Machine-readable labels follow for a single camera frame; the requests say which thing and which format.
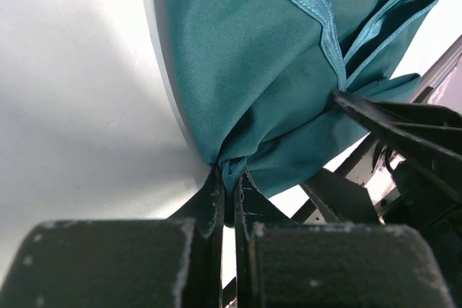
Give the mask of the teal cloth napkin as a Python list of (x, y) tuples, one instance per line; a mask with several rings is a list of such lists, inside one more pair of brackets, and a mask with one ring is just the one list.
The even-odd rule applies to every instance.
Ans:
[(312, 177), (366, 131), (337, 89), (407, 101), (396, 77), (439, 0), (166, 0), (176, 97), (202, 159), (222, 172), (225, 223), (243, 172), (272, 197)]

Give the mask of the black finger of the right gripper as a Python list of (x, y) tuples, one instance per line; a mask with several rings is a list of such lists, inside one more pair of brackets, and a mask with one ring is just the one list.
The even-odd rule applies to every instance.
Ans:
[(333, 92), (353, 120), (437, 182), (461, 181), (461, 115), (446, 107)]

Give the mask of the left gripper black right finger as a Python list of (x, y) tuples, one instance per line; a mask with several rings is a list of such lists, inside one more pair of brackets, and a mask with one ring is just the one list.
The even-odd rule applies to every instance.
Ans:
[(405, 225), (293, 222), (243, 172), (235, 186), (239, 307), (453, 307), (430, 246)]

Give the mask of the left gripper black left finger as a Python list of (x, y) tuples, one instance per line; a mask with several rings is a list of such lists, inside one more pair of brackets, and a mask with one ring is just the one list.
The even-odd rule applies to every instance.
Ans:
[(225, 192), (214, 168), (172, 216), (45, 221), (24, 238), (3, 307), (220, 307)]

